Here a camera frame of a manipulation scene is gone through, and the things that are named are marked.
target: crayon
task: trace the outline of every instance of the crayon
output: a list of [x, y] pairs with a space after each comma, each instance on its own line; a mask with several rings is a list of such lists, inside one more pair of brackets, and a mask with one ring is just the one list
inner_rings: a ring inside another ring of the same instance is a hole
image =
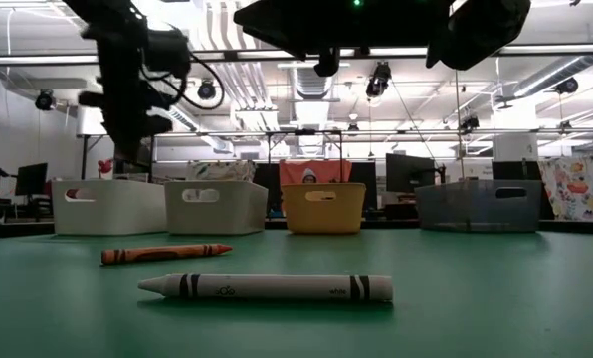
[[166, 297], [390, 301], [392, 278], [366, 275], [169, 274], [139, 289]]
[[157, 248], [104, 250], [101, 262], [104, 265], [204, 257], [223, 254], [233, 248], [222, 244], [182, 245]]

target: yellow storage bin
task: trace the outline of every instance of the yellow storage bin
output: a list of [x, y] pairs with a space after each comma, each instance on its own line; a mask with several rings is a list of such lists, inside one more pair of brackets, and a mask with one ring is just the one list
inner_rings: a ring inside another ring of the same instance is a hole
[[360, 231], [365, 185], [289, 184], [282, 187], [288, 229], [295, 234]]

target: orange crayon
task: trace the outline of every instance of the orange crayon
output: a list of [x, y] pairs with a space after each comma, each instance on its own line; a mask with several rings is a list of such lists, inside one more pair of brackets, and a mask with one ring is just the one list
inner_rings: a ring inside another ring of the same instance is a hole
[[101, 252], [104, 265], [205, 257], [223, 254], [232, 247], [222, 244], [181, 245], [156, 248], [115, 249]]

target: desk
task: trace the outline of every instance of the desk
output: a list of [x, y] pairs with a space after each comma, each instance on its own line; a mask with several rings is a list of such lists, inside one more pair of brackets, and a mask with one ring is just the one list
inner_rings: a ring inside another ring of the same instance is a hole
[[[220, 242], [220, 257], [102, 268], [106, 248]], [[179, 302], [173, 272], [388, 274], [393, 305]], [[593, 236], [364, 230], [231, 239], [0, 239], [1, 357], [591, 357]]]

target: white crayon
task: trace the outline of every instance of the white crayon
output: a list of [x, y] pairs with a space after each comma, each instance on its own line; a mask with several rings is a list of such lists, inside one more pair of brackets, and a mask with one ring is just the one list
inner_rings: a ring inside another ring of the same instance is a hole
[[389, 276], [169, 274], [139, 283], [139, 289], [183, 298], [252, 298], [391, 301]]

